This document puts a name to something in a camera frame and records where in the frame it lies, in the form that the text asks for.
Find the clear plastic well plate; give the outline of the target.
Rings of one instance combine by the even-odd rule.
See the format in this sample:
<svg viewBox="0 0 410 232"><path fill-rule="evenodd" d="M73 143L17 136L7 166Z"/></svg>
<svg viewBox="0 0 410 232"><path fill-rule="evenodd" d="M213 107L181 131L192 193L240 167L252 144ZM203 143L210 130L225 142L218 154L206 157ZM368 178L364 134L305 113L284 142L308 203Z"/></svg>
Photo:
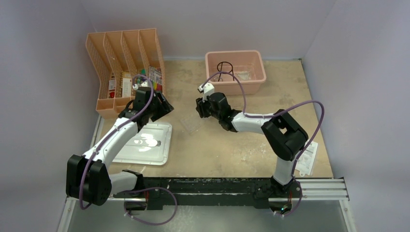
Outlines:
<svg viewBox="0 0 410 232"><path fill-rule="evenodd" d="M192 134L199 130L204 124L205 118L200 118L197 114L189 114L180 119L182 126L185 130Z"/></svg>

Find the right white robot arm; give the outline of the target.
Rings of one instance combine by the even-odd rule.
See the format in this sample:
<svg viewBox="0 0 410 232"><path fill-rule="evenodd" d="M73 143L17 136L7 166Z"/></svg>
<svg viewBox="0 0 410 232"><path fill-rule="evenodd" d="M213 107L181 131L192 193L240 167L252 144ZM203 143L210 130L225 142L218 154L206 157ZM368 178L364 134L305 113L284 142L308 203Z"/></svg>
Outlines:
<svg viewBox="0 0 410 232"><path fill-rule="evenodd" d="M242 111L231 108L221 92L195 101L201 118L215 118L226 131L263 134L278 157L271 190L279 197L290 191L295 158L305 147L308 135L289 113L280 109L277 111L279 116L272 118L262 115L247 117Z"/></svg>

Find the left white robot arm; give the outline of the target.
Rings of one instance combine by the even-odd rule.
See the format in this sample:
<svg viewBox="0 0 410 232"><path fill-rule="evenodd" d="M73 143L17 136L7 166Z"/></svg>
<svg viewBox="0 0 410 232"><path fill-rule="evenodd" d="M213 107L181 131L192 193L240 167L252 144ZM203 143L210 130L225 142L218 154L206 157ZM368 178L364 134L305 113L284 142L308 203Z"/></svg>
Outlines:
<svg viewBox="0 0 410 232"><path fill-rule="evenodd" d="M89 205L103 205L110 195L127 192L137 198L144 193L142 174L124 170L109 174L108 168L124 145L149 122L172 112L162 92L141 87L119 113L109 132L83 155L67 162L66 194Z"/></svg>

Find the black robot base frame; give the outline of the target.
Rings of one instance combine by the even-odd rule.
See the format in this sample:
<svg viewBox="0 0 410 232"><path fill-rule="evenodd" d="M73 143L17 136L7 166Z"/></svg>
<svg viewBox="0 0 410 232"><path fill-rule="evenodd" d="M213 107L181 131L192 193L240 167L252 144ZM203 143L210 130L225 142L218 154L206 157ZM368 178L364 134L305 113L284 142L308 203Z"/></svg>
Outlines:
<svg viewBox="0 0 410 232"><path fill-rule="evenodd" d="M285 186L271 177L144 177L138 186L141 193L122 192L115 199L127 199L127 209L134 210L135 199L146 203L148 210L166 205L178 206L251 206L286 213L292 201L302 198L300 183L292 180Z"/></svg>

